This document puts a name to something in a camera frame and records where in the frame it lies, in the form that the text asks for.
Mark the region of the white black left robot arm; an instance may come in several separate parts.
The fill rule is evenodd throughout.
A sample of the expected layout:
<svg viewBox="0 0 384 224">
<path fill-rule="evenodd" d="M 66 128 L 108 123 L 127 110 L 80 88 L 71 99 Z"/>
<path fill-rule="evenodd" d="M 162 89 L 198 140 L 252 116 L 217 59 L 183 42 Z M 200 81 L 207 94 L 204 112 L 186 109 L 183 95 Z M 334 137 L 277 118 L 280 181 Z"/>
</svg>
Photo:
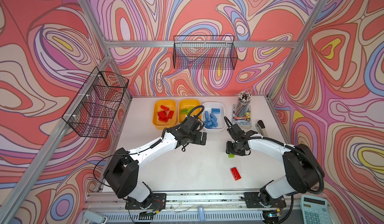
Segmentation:
<svg viewBox="0 0 384 224">
<path fill-rule="evenodd" d="M 103 178 L 119 199 L 135 200 L 149 206 L 154 199 L 152 190 L 139 182 L 139 170 L 161 155 L 179 147 L 185 151 L 189 144 L 204 146 L 207 133 L 202 132 L 204 123 L 198 116 L 188 116 L 171 128 L 165 128 L 159 138 L 129 151 L 120 148 L 112 155 Z"/>
</svg>

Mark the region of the blue lego brick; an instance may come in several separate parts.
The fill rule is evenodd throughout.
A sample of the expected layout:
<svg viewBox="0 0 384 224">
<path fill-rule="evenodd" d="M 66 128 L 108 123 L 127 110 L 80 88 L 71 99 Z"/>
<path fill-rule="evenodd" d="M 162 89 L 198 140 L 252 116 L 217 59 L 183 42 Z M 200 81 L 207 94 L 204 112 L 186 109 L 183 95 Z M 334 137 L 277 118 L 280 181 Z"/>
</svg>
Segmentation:
<svg viewBox="0 0 384 224">
<path fill-rule="evenodd" d="M 217 121 L 215 119 L 211 119 L 211 122 L 213 123 L 215 128 L 218 126 L 218 123 L 217 123 Z"/>
<path fill-rule="evenodd" d="M 205 120 L 206 120 L 206 121 L 209 121 L 209 120 L 210 120 L 210 114 L 209 114 L 209 112 L 208 112 L 208 111 L 205 111 L 205 112 L 204 112 L 204 115 L 205 115 Z"/>
<path fill-rule="evenodd" d="M 206 129 L 211 129 L 212 127 L 215 126 L 215 123 L 213 123 L 213 122 L 211 122 L 211 121 L 209 121 L 209 122 L 204 122 L 204 124 L 205 124 L 205 128 L 206 128 Z"/>
<path fill-rule="evenodd" d="M 213 114 L 220 114 L 221 113 L 221 109 L 220 108 L 211 108 L 211 112 Z"/>
<path fill-rule="evenodd" d="M 211 120 L 214 120 L 215 122 L 217 121 L 217 118 L 213 113 L 210 114 L 210 118 L 211 118 Z"/>
</svg>

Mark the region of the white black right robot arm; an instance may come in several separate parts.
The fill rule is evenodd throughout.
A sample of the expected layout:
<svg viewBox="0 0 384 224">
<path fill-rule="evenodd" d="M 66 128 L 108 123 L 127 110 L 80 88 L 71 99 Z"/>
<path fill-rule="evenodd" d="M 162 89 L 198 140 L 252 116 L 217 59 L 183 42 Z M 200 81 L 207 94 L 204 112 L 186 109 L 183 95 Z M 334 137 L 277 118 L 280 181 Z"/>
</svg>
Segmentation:
<svg viewBox="0 0 384 224">
<path fill-rule="evenodd" d="M 284 165 L 285 175 L 264 185 L 257 200 L 262 206 L 271 206 L 282 196 L 298 193 L 319 195 L 324 191 L 325 173 L 308 146 L 292 146 L 265 137 L 256 131 L 245 132 L 237 124 L 227 123 L 232 141 L 226 152 L 235 156 L 248 156 L 252 151 L 266 154 Z"/>
</svg>

